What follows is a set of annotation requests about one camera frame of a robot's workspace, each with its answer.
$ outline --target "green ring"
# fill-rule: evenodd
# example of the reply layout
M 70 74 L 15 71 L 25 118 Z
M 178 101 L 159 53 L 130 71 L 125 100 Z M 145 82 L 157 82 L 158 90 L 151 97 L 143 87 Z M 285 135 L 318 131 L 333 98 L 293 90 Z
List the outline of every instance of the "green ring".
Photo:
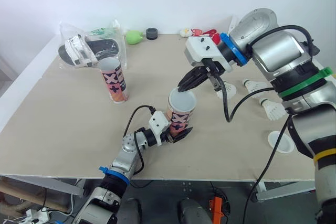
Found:
M 279 93 L 278 95 L 283 98 L 283 97 L 286 97 L 290 94 L 293 94 L 311 84 L 313 84 L 314 82 L 317 82 L 318 80 L 321 80 L 323 79 L 324 77 L 327 77 L 329 75 L 332 74 L 332 70 L 331 68 L 329 67 L 326 67 L 326 68 L 323 68 L 321 69 L 317 74 L 313 75 L 312 77 L 308 78 L 307 80 L 289 88 L 289 89 L 286 89 L 285 91 Z

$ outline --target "table leg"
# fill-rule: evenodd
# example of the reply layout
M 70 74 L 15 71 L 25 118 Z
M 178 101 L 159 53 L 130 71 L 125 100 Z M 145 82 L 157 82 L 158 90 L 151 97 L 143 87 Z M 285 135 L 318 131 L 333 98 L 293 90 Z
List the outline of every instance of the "table leg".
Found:
M 312 190 L 315 190 L 314 181 L 295 182 L 271 190 L 267 190 L 265 183 L 260 182 L 259 185 L 257 186 L 258 192 L 256 194 L 256 197 L 258 201 L 263 201 L 267 199 L 274 199 L 283 196 L 304 193 L 305 191 L 312 191 Z
M 79 182 L 77 186 L 62 182 L 60 180 L 54 178 L 42 178 L 42 177 L 33 177 L 33 176 L 6 176 L 8 178 L 16 179 L 19 181 L 23 181 L 29 184 L 45 187 L 48 189 L 61 191 L 66 194 L 73 194 L 77 196 L 83 196 L 83 181 Z

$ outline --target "yellow ring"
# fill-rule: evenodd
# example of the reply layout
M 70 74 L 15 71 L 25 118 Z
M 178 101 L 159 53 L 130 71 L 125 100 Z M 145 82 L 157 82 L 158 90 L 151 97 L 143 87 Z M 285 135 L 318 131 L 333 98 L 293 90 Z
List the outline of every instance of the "yellow ring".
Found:
M 332 154 L 336 154 L 336 148 L 332 148 L 332 149 L 325 150 L 323 152 L 319 152 L 318 154 L 314 156 L 314 163 L 316 163 L 319 159 L 325 156 L 332 155 Z

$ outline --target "slipper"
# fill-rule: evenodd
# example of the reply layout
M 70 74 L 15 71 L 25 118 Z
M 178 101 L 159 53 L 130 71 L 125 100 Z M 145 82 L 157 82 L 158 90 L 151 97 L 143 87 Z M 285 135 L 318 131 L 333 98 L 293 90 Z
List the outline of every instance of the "slipper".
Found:
M 60 58 L 76 67 L 92 67 L 99 60 L 114 57 L 118 52 L 119 46 L 114 39 L 85 41 L 80 34 L 66 40 L 58 49 Z

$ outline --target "robotic arm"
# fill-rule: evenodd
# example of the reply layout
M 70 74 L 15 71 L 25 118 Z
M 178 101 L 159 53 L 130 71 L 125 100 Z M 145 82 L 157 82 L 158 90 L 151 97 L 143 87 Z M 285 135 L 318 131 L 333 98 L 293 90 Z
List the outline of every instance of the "robotic arm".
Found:
M 119 210 L 121 198 L 130 184 L 130 179 L 134 175 L 140 153 L 155 144 L 160 146 L 164 141 L 175 143 L 192 130 L 190 127 L 177 136 L 171 136 L 170 124 L 171 122 L 162 111 L 155 111 L 149 120 L 149 129 L 141 128 L 122 139 L 122 148 L 110 167 L 99 168 L 105 177 L 82 206 L 73 224 L 117 223 L 116 213 Z
M 297 41 L 285 29 L 299 30 L 307 42 Z M 319 223 L 335 220 L 336 86 L 325 79 L 332 74 L 330 68 L 319 70 L 313 64 L 312 56 L 319 49 L 309 33 L 298 26 L 278 27 L 275 13 L 261 8 L 247 14 L 229 36 L 220 38 L 218 46 L 211 38 L 188 38 L 185 55 L 195 68 L 181 80 L 178 90 L 210 79 L 219 91 L 224 88 L 218 81 L 221 74 L 231 72 L 235 63 L 242 67 L 252 59 L 293 116 L 288 130 L 298 151 L 314 160 Z

